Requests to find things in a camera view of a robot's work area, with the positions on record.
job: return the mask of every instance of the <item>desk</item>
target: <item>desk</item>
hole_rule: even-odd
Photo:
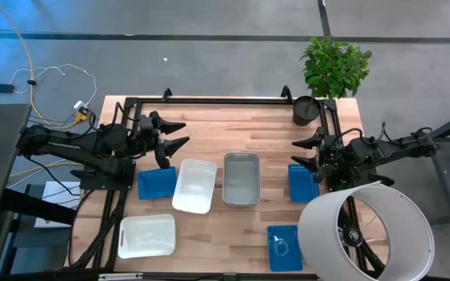
[[[100,123],[110,123],[116,102],[124,96],[105,97]],[[362,129],[357,101],[345,98],[337,101],[341,130]],[[271,273],[266,246],[266,227],[298,223],[305,204],[291,203],[288,190],[288,164],[291,156],[313,156],[291,145],[311,137],[320,121],[308,126],[296,126],[289,105],[143,105],[142,114],[157,110],[168,121],[186,122],[187,126],[166,139],[189,136],[188,141],[171,159],[179,169],[186,158],[214,162],[218,166],[211,211],[194,215],[174,210],[170,198],[139,201],[137,188],[128,194],[124,216],[172,214],[177,224],[176,250],[170,256],[116,259],[117,272],[248,272]],[[345,143],[356,137],[349,133]],[[223,156],[229,151],[250,151],[261,158],[262,199],[251,208],[232,208],[222,196]],[[153,153],[137,161],[137,172],[157,169]],[[324,184],[321,193],[326,193]],[[98,232],[105,191],[95,191],[83,204],[73,229],[72,259],[76,261]],[[364,225],[374,213],[362,202],[356,202],[359,220]],[[379,219],[363,230],[364,236],[385,237]],[[103,259],[109,253],[110,239],[105,240]],[[383,261],[387,260],[387,245],[371,244]],[[312,273],[305,264],[303,272]]]

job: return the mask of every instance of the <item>gray plastic bin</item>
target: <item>gray plastic bin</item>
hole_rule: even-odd
[[[259,156],[256,153],[229,152],[223,163],[223,201],[229,205],[250,206],[261,198]]]

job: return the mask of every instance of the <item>potted plant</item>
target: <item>potted plant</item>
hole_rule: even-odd
[[[315,98],[332,101],[346,97],[347,90],[352,92],[353,97],[361,80],[369,74],[367,60],[372,54],[348,43],[332,42],[329,36],[322,41],[311,38],[300,60],[305,60],[303,75],[312,96],[296,100],[293,106],[295,123],[304,126],[319,116],[320,106]]]

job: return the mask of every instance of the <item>green plant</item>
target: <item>green plant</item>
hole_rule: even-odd
[[[310,39],[310,45],[300,60],[305,60],[303,74],[312,96],[330,100],[346,97],[346,90],[357,93],[361,80],[369,74],[367,60],[373,53],[361,52],[348,43]]]

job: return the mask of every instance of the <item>black pot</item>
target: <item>black pot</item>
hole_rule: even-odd
[[[293,104],[293,121],[298,126],[308,125],[317,119],[319,114],[320,103],[310,96],[299,97]]]

